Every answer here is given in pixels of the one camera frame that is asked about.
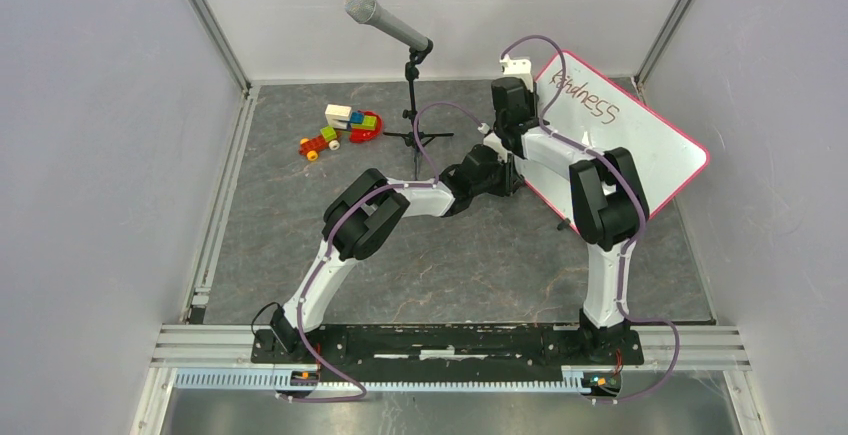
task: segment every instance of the black cable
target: black cable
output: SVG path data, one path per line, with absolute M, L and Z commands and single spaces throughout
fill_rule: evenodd
M 253 333 L 253 338 L 256 338 L 256 330 L 253 329 L 253 326 L 256 324 L 256 320 L 258 320 L 259 317 L 262 316 L 263 313 L 265 313 L 265 310 L 268 310 L 268 308 L 274 305 L 276 305 L 277 308 L 279 308 L 280 310 L 283 309 L 283 307 L 281 307 L 279 303 L 271 302 L 268 305 L 265 305 L 264 307 L 260 308 L 259 311 L 256 312 L 256 316 L 253 317 L 253 320 L 250 321 L 250 332 Z

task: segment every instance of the white wall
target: white wall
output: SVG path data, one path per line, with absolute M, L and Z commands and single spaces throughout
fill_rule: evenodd
M 774 433 L 848 433 L 846 0 L 695 0 L 648 102 L 712 163 L 679 200 Z
M 254 80 L 403 79 L 407 48 L 344 12 L 344 0 L 208 0 Z M 634 74 L 675 0 L 378 0 L 430 37 L 422 78 L 490 77 L 501 50 L 553 37 L 607 75 Z M 549 47 L 521 53 L 546 62 Z
M 127 433 L 240 93 L 188 0 L 0 26 L 0 433 Z

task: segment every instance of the metal corner post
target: metal corner post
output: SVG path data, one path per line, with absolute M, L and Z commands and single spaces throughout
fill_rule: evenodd
M 227 42 L 227 37 L 224 36 L 224 32 L 221 30 L 220 25 L 218 25 L 218 21 L 215 20 L 215 15 L 212 14 L 209 4 L 206 0 L 189 1 L 195 13 L 197 13 L 198 18 L 200 18 L 203 27 L 206 29 L 206 33 L 209 34 L 209 38 L 212 39 L 212 43 L 215 44 L 218 52 L 224 58 L 224 62 L 227 64 L 233 80 L 241 87 L 244 93 L 247 93 L 250 90 L 250 80 L 241 68 L 232 47 Z
M 648 79 L 648 76 L 657 64 L 657 60 L 659 60 L 665 47 L 680 25 L 680 21 L 683 19 L 691 3 L 692 0 L 677 0 L 674 2 L 674 6 L 668 14 L 668 18 L 666 18 L 662 29 L 660 29 L 660 33 L 657 35 L 656 40 L 654 40 L 654 44 L 651 45 L 651 49 L 648 50 L 648 56 L 642 62 L 642 66 L 639 67 L 636 76 L 633 77 L 637 88 L 640 88 L 645 83 L 645 80 Z

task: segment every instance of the gray floor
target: gray floor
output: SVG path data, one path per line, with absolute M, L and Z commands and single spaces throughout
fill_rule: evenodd
M 632 90 L 629 81 L 622 81 Z M 420 82 L 419 106 L 457 102 L 491 123 L 490 81 Z M 408 131 L 400 117 L 405 83 L 263 87 L 253 115 L 238 187 L 207 308 L 207 324 L 249 323 L 256 310 L 284 302 L 318 249 L 327 205 L 363 170 L 412 178 L 411 149 L 396 138 L 342 141 L 316 162 L 297 153 L 301 138 L 326 122 L 328 103 L 372 110 L 386 129 Z M 481 135 L 461 113 L 428 112 L 423 130 L 455 131 L 429 146 L 441 170 Z M 422 175 L 430 176 L 427 167 Z M 327 310 L 330 323 L 575 321 L 586 292 L 587 251 L 558 232 L 558 217 L 532 192 L 481 196 L 448 219 L 404 220 L 383 248 L 351 272 Z M 677 208 L 648 224 L 632 261 L 631 312 L 678 321 L 711 318 Z
M 643 389 L 655 377 L 626 372 L 624 393 Z M 677 373 L 662 390 L 616 407 L 592 407 L 583 397 L 567 394 L 374 393 L 368 397 L 357 403 L 305 405 L 276 400 L 270 392 L 176 390 L 162 433 L 741 433 L 721 372 Z

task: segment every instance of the green toy block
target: green toy block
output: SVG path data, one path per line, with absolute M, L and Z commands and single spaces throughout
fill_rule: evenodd
M 339 135 L 333 129 L 333 127 L 326 126 L 321 129 L 321 136 L 324 137 L 324 141 L 330 143 L 331 141 L 339 138 Z
M 366 115 L 365 120 L 363 120 L 362 123 L 351 124 L 351 127 L 358 128 L 360 130 L 374 130 L 377 128 L 377 117 L 373 115 Z

